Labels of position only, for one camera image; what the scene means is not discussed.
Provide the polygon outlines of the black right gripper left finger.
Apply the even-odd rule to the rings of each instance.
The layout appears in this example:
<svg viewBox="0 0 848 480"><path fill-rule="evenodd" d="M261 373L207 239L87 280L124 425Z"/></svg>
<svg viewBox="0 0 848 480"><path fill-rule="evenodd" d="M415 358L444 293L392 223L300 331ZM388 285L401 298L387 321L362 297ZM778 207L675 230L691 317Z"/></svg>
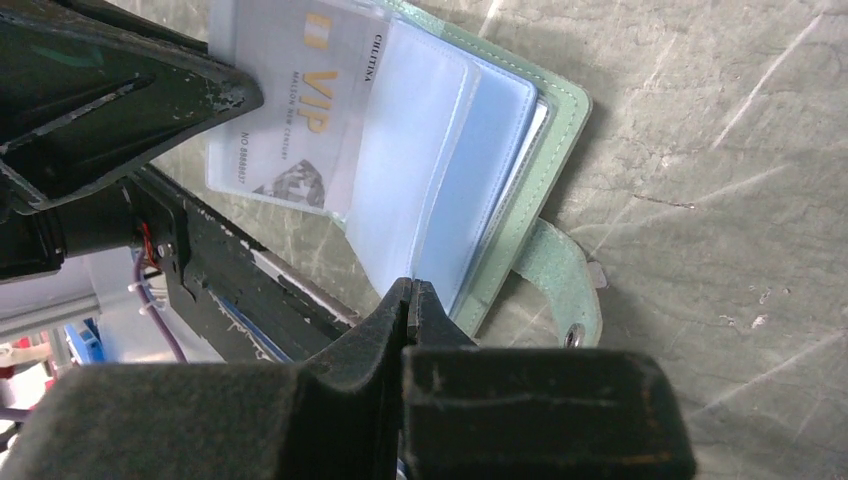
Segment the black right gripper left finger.
<svg viewBox="0 0 848 480"><path fill-rule="evenodd" d="M5 479L392 479L412 283L303 362L76 368L27 416Z"/></svg>

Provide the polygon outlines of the green leather card holder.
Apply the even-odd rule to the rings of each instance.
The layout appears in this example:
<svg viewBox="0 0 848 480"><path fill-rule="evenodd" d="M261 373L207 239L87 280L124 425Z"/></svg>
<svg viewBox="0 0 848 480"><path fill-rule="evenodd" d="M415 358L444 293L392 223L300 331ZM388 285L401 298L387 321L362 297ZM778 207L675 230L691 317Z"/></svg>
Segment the green leather card holder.
<svg viewBox="0 0 848 480"><path fill-rule="evenodd" d="M342 229L370 284L430 282L474 335L506 277L542 291L565 347L602 316L580 247L540 211L586 124L580 86L405 1L390 26Z"/></svg>

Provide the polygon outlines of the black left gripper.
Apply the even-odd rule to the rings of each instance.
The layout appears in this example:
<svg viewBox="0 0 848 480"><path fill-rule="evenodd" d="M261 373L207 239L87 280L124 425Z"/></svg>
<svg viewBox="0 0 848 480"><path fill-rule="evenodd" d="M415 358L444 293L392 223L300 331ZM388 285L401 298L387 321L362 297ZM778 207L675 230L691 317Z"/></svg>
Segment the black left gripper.
<svg viewBox="0 0 848 480"><path fill-rule="evenodd" d="M119 247L159 269L179 185L154 167L120 178L262 102L204 42L109 2L3 2L1 280Z"/></svg>

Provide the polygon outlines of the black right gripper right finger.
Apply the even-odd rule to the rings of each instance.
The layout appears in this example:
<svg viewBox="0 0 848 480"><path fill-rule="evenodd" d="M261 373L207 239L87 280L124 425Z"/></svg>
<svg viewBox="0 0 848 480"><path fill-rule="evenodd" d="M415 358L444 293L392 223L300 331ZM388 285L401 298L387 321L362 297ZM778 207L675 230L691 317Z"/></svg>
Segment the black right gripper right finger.
<svg viewBox="0 0 848 480"><path fill-rule="evenodd" d="M401 458L412 479L691 479L697 462L651 357L484 348L412 286Z"/></svg>

